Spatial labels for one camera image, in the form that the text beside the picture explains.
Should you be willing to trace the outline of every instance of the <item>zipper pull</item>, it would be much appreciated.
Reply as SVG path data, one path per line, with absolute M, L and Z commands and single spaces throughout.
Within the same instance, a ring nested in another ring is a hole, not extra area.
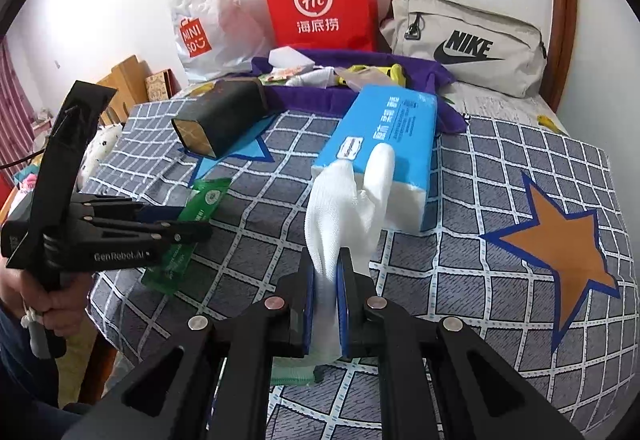
M 407 41 L 420 40 L 420 36 L 422 35 L 422 31 L 420 30 L 421 20 L 422 20 L 422 14 L 420 12 L 416 12 L 414 22 L 409 25 L 406 32 L 404 33 L 404 39 L 406 39 Z

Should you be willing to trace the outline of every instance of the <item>white pillow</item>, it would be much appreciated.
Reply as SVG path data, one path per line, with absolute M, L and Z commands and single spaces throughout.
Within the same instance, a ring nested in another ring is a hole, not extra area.
M 98 132 L 95 134 L 94 139 L 89 142 L 82 158 L 82 165 L 76 180 L 78 191 L 82 190 L 86 181 L 100 165 L 100 162 L 111 152 L 121 133 L 122 126 L 120 124 L 98 127 Z

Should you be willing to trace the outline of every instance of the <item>pink curtain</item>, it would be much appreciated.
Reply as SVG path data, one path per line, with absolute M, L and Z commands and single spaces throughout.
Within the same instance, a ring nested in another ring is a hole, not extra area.
M 0 42 L 0 164 L 31 154 L 34 118 L 33 107 L 18 81 L 6 39 L 3 39 Z M 25 165 L 4 169 L 0 175 L 12 185 L 12 175 Z

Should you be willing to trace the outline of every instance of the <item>nike swoosh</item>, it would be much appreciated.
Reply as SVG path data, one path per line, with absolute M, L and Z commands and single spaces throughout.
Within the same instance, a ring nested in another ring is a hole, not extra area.
M 446 41 L 442 41 L 442 44 L 436 48 L 433 52 L 433 58 L 440 64 L 461 64 L 462 62 L 483 62 L 485 60 L 504 60 L 503 58 L 484 57 L 484 55 L 449 55 L 444 51 L 444 44 Z

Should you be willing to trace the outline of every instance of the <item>cable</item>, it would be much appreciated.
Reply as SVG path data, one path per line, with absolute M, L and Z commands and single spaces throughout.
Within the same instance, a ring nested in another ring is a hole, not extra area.
M 0 171 L 2 171 L 3 169 L 8 169 L 9 167 L 13 167 L 14 165 L 19 165 L 22 162 L 27 162 L 28 160 L 31 160 L 32 158 L 35 158 L 36 156 L 41 155 L 42 153 L 44 153 L 44 149 L 40 149 L 40 151 L 31 153 L 29 156 L 20 158 L 19 160 L 16 160 L 15 162 L 11 162 L 10 164 L 0 165 Z

